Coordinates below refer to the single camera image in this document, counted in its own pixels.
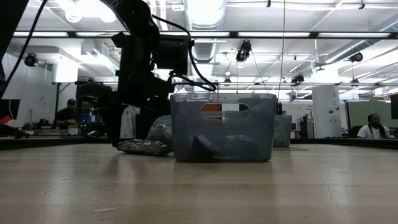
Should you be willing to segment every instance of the white column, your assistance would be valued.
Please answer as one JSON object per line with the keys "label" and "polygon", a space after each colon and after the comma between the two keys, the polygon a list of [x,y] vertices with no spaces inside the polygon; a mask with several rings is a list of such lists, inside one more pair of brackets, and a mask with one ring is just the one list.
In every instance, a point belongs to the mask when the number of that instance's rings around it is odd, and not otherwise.
{"label": "white column", "polygon": [[[313,74],[316,83],[338,83],[338,69],[328,66]],[[338,86],[313,87],[315,138],[341,137],[341,115]]]}

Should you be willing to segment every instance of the white cloth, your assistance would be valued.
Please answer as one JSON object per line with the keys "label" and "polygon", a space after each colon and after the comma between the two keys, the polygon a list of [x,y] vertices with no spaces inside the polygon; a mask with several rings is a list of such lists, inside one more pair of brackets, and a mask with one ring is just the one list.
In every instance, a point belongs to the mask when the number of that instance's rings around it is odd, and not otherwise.
{"label": "white cloth", "polygon": [[[385,127],[384,125],[383,127],[384,130],[386,131],[387,138],[393,138],[393,136],[390,135],[390,129]],[[369,126],[365,125],[359,130],[357,137],[366,138],[366,139],[382,139],[379,129],[372,127],[372,132],[369,129]]]}

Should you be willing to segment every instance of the plastic storage bin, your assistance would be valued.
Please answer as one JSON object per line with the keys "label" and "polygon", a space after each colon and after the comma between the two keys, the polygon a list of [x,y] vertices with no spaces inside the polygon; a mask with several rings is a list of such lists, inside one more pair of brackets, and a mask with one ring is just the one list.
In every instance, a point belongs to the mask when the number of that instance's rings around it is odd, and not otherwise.
{"label": "plastic storage bin", "polygon": [[291,115],[275,115],[274,147],[289,147],[292,132]]}
{"label": "plastic storage bin", "polygon": [[[177,161],[271,158],[275,95],[183,93],[172,95],[171,105]],[[218,105],[219,111],[202,112],[205,105]]]}

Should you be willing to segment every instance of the person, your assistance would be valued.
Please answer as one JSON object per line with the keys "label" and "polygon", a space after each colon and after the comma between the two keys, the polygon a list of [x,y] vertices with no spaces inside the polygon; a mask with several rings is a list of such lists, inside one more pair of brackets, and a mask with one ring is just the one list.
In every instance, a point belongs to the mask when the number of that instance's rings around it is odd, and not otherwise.
{"label": "person", "polygon": [[76,112],[76,100],[70,99],[67,107],[58,111],[55,115],[53,127],[58,126],[67,129],[70,125],[76,125],[79,120],[79,114]]}
{"label": "person", "polygon": [[390,129],[380,124],[380,116],[378,114],[370,114],[368,116],[368,125],[359,130],[357,138],[389,139],[392,136],[390,136]]}

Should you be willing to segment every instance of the gray object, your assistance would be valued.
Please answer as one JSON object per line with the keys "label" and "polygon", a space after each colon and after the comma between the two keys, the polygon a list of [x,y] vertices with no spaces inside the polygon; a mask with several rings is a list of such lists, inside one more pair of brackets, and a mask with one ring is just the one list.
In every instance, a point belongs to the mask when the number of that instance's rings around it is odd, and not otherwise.
{"label": "gray object", "polygon": [[291,115],[275,115],[274,147],[289,147],[292,132]]}
{"label": "gray object", "polygon": [[[245,104],[246,111],[201,112],[206,104]],[[172,95],[174,157],[180,162],[268,161],[274,136],[272,94]]]}
{"label": "gray object", "polygon": [[166,146],[160,141],[138,139],[120,142],[118,145],[118,150],[130,154],[150,156],[167,156],[170,152],[172,152],[170,147]]}
{"label": "gray object", "polygon": [[160,141],[168,147],[173,147],[171,115],[161,116],[155,120],[149,130],[147,140]]}

